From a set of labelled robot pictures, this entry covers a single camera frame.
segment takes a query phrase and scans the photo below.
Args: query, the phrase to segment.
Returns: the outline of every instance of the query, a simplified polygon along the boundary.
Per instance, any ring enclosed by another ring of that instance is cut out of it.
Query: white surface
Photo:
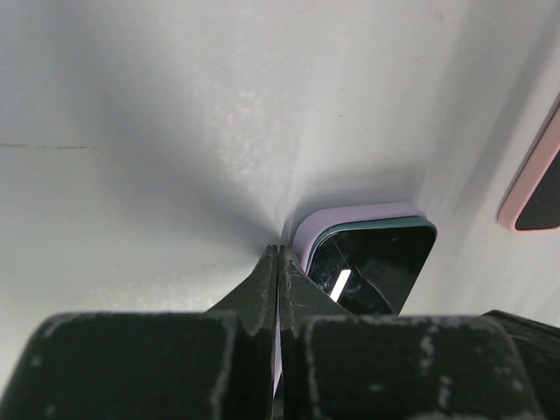
[[[560,325],[560,236],[495,223],[559,25],[545,0],[0,0],[0,383],[45,316],[204,310],[329,206],[437,225],[406,312]]]

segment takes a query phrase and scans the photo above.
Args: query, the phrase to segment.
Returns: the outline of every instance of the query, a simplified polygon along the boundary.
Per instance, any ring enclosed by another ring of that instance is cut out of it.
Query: purple phone case
[[[301,266],[307,267],[313,243],[328,228],[353,221],[376,221],[410,216],[425,217],[425,214],[405,202],[319,210],[310,214],[301,222],[294,235],[291,247],[299,258]]]

